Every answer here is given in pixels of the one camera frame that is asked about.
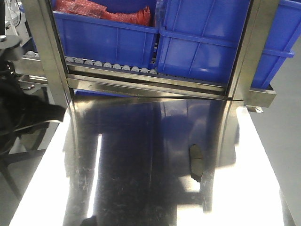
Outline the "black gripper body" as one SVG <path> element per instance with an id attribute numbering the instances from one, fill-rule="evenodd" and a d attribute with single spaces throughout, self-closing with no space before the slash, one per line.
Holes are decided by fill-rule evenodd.
<path id="1" fill-rule="evenodd" d="M 41 124 L 62 122 L 66 108 L 51 104 L 46 87 L 32 94 L 11 87 L 0 88 L 0 145 L 12 146 L 22 134 L 32 133 Z"/>

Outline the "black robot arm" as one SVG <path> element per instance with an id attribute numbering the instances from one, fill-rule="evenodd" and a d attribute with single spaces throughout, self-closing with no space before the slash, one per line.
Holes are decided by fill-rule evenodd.
<path id="1" fill-rule="evenodd" d="M 22 131 L 46 122 L 62 122 L 65 108 L 23 92 L 13 60 L 22 55 L 18 36 L 0 36 L 0 151 L 5 152 Z"/>

